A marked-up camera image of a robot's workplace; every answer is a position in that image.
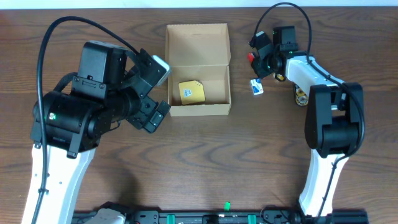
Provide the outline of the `yellow sticky notepad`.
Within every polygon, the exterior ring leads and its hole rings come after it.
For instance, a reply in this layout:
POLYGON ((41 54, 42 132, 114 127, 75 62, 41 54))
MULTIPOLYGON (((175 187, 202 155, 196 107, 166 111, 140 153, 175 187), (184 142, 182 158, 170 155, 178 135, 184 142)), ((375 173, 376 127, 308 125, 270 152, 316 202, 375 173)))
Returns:
POLYGON ((202 103, 206 100, 203 84, 198 80, 178 84, 182 105, 202 103))

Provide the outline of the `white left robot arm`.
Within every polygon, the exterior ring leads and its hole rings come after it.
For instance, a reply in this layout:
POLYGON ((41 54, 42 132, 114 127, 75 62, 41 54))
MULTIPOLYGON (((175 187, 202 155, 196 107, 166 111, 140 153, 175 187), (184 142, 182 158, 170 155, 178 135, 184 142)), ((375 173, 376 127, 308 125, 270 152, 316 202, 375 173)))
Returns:
POLYGON ((128 121, 153 133, 170 106, 149 97, 171 73, 145 50, 84 44, 77 72, 65 75, 33 109, 32 177, 22 221, 70 223, 80 185, 103 134, 128 121))

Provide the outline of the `red black stapler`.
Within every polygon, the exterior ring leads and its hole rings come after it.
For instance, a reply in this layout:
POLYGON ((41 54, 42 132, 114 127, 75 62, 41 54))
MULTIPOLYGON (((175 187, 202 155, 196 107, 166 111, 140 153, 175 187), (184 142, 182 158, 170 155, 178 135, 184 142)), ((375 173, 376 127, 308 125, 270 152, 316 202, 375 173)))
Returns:
POLYGON ((253 52, 248 53, 248 60, 249 60, 249 63, 252 63, 252 62, 254 61, 255 57, 256 57, 256 56, 254 55, 253 52))

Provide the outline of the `black correction tape dispenser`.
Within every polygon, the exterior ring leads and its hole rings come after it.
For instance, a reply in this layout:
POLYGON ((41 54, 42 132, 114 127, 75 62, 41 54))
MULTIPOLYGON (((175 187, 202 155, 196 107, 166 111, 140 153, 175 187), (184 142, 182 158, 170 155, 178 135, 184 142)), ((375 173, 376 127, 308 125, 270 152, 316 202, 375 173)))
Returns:
POLYGON ((308 96, 306 93, 295 83, 293 84, 294 100, 298 106, 308 105, 308 96))

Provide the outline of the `yellow tape roll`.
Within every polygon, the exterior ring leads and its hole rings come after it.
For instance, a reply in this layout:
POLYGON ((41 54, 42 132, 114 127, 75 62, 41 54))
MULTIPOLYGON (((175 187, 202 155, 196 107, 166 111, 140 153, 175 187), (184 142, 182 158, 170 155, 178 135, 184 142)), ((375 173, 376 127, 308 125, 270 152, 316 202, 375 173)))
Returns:
POLYGON ((275 74, 274 78, 279 81, 279 82, 284 82, 285 81, 285 77, 281 74, 275 74))

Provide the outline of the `brown cardboard box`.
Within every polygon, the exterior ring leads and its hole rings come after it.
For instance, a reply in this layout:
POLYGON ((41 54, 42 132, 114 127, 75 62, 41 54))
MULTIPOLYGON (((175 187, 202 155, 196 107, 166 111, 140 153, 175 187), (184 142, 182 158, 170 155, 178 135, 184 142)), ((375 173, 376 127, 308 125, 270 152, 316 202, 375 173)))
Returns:
POLYGON ((227 115, 231 109, 228 26, 224 24, 174 24, 166 27, 165 59, 170 115, 227 115), (182 105, 178 84, 198 80, 206 100, 182 105))

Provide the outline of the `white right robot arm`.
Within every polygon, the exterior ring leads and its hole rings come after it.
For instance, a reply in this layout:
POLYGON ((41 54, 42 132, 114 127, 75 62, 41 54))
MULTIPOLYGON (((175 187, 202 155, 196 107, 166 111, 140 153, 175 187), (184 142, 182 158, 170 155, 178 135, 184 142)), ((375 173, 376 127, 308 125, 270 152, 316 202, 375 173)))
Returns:
POLYGON ((344 165, 360 147, 364 134, 363 89, 346 83, 299 50, 293 26, 276 27, 273 38, 260 31, 248 54, 259 78, 273 75, 295 85, 295 97, 306 100, 305 140, 311 150, 305 187, 298 198, 302 218, 325 222, 333 212, 333 196, 344 165))

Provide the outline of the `white blue staples box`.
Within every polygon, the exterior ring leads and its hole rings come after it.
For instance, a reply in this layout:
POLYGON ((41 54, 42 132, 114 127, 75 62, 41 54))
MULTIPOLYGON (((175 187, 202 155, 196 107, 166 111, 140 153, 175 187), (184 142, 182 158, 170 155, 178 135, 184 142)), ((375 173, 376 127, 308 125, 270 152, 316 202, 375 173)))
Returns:
POLYGON ((253 95, 261 95, 264 92, 261 79, 260 78, 255 78, 250 80, 250 84, 252 87, 252 92, 253 95))

